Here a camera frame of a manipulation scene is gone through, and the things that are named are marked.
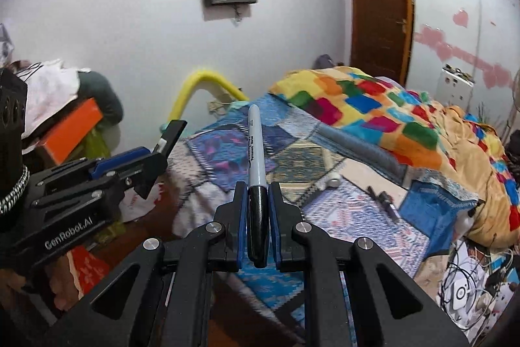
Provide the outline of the person's left hand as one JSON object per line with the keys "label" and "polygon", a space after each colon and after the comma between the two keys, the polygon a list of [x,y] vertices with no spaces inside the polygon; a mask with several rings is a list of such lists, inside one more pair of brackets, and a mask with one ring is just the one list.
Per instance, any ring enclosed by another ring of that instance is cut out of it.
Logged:
{"label": "person's left hand", "polygon": [[[79,300],[79,291],[72,274],[72,255],[67,253],[47,266],[48,283],[53,292],[55,307],[69,311]],[[15,294],[21,293],[26,278],[14,270],[1,270],[1,305],[9,310],[15,306]]]}

